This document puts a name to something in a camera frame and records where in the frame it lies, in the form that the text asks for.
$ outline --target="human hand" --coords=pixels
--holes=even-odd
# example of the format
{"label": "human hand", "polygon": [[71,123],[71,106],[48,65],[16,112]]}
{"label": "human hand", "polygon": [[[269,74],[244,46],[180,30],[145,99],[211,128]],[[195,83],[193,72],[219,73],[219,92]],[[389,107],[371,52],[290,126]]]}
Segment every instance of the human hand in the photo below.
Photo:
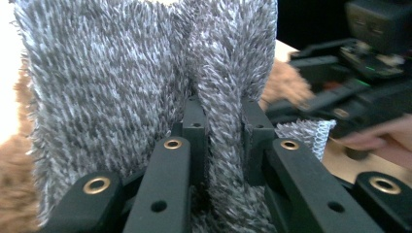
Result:
{"label": "human hand", "polygon": [[412,170],[412,115],[351,133],[336,141],[353,150],[372,150],[372,153]]}
{"label": "human hand", "polygon": [[310,88],[310,84],[290,64],[275,59],[258,103],[264,111],[270,104],[281,99],[298,105],[315,96]]}

